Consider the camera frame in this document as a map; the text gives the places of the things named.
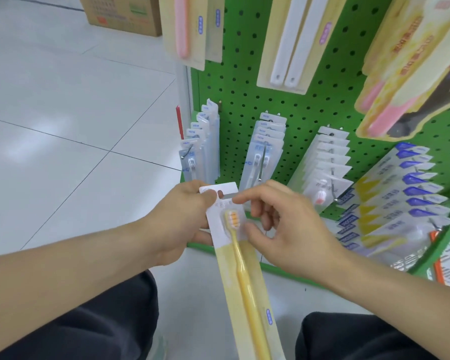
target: dark pants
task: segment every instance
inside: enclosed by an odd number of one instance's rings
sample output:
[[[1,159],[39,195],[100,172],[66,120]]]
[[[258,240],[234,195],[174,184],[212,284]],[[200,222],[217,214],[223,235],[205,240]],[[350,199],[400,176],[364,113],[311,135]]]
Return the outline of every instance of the dark pants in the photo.
[[[143,272],[30,333],[2,351],[0,360],[144,360],[157,321],[157,286],[151,273]],[[295,355],[297,360],[436,360],[376,316],[319,312],[303,320]]]

